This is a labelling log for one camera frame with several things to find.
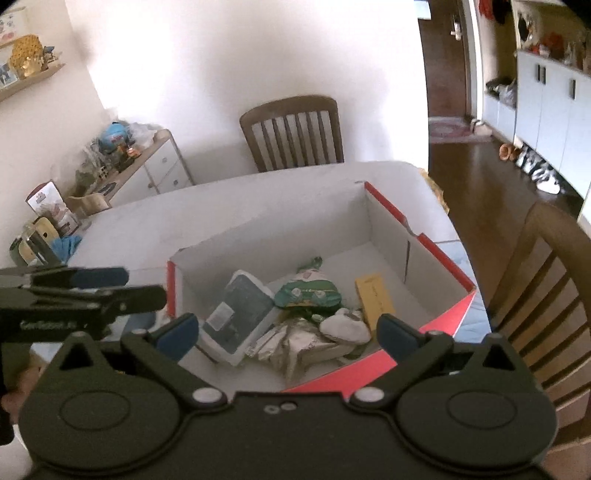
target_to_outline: yellow box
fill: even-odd
[[[382,275],[375,273],[356,278],[355,287],[361,300],[365,320],[372,334],[375,334],[378,319],[382,314],[390,313],[394,315],[394,305],[392,305],[392,299],[384,286]]]

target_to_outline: cabinet drawer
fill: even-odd
[[[504,103],[499,103],[499,123],[497,130],[513,143],[513,137],[515,136],[515,110]]]
[[[189,176],[183,167],[183,163],[178,161],[170,172],[164,177],[164,180],[158,185],[160,193],[172,192],[173,190],[180,190],[190,184]]]
[[[492,95],[484,95],[484,113],[482,119],[492,128],[497,128],[499,122],[499,100]]]
[[[146,161],[145,167],[158,185],[178,161],[177,151],[171,140],[168,140]]]

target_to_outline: photo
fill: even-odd
[[[0,65],[0,89],[18,80],[17,75],[10,69],[10,65],[5,63]]]

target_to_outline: door handle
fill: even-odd
[[[452,25],[453,30],[449,33],[450,35],[456,37],[457,41],[462,39],[462,24],[460,23],[460,19],[457,15],[452,15]]]

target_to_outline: red clothing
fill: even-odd
[[[478,11],[488,20],[495,19],[495,14],[492,12],[492,0],[480,0]]]

